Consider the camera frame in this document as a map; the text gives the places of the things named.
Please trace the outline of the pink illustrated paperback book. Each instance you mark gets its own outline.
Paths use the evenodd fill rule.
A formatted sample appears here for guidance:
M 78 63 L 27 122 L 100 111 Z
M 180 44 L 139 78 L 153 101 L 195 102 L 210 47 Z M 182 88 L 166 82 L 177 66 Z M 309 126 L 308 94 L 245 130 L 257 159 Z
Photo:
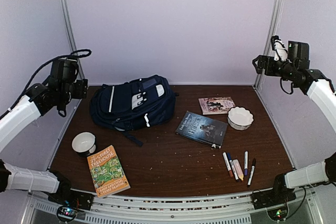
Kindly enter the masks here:
M 231 97 L 199 98 L 198 101 L 203 115 L 227 114 L 236 106 Z

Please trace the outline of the navy blue student backpack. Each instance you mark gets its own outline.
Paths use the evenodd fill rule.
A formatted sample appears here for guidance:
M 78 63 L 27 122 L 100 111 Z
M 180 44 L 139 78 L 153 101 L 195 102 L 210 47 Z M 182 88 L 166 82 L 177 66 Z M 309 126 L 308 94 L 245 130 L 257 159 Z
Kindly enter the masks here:
M 91 98 L 89 113 L 96 125 L 119 131 L 142 146 L 130 132 L 168 122 L 177 96 L 168 80 L 158 75 L 124 84 L 104 84 Z

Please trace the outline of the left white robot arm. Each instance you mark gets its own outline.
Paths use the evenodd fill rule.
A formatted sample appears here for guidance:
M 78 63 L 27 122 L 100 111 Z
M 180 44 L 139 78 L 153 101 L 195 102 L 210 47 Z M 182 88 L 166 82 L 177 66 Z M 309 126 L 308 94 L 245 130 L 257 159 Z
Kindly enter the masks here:
M 1 149 L 3 150 L 26 126 L 56 108 L 61 117 L 66 117 L 66 106 L 73 99 L 87 96 L 87 79 L 78 80 L 78 61 L 75 58 L 60 58 L 52 61 L 50 75 L 43 83 L 24 89 L 13 108 L 1 116 Z M 17 167 L 1 161 L 1 191 L 40 191 L 51 200 L 70 206 L 79 202 L 70 181 L 59 172 L 40 172 Z

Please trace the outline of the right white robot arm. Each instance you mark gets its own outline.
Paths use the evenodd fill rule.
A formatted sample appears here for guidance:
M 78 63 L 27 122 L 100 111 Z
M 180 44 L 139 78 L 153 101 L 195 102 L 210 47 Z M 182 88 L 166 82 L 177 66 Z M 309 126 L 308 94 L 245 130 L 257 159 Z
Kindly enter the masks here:
M 332 81 L 317 69 L 299 69 L 289 60 L 274 60 L 271 56 L 259 55 L 252 60 L 258 74 L 280 77 L 291 81 L 291 88 L 299 88 L 321 110 L 335 129 L 335 89 Z M 324 161 L 276 176 L 273 188 L 268 190 L 272 203 L 279 204 L 297 187 L 335 183 L 335 154 Z

